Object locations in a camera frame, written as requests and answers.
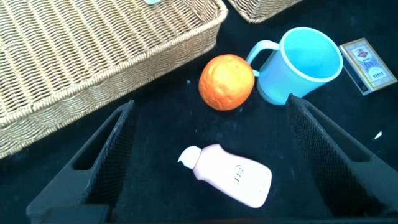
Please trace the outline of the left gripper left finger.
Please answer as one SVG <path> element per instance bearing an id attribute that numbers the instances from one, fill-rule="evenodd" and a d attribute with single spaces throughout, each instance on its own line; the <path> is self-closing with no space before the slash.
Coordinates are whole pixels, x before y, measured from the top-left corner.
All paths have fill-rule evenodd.
<path id="1" fill-rule="evenodd" d="M 134 144 L 135 102 L 118 107 L 27 206 L 31 223 L 109 223 Z"/>

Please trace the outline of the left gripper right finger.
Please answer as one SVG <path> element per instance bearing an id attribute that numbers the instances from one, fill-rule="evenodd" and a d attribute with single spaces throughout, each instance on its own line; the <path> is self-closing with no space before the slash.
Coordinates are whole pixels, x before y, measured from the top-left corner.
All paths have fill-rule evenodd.
<path id="1" fill-rule="evenodd" d="M 286 117 L 323 201 L 340 217 L 397 216 L 397 171 L 309 101 L 289 95 Z"/>

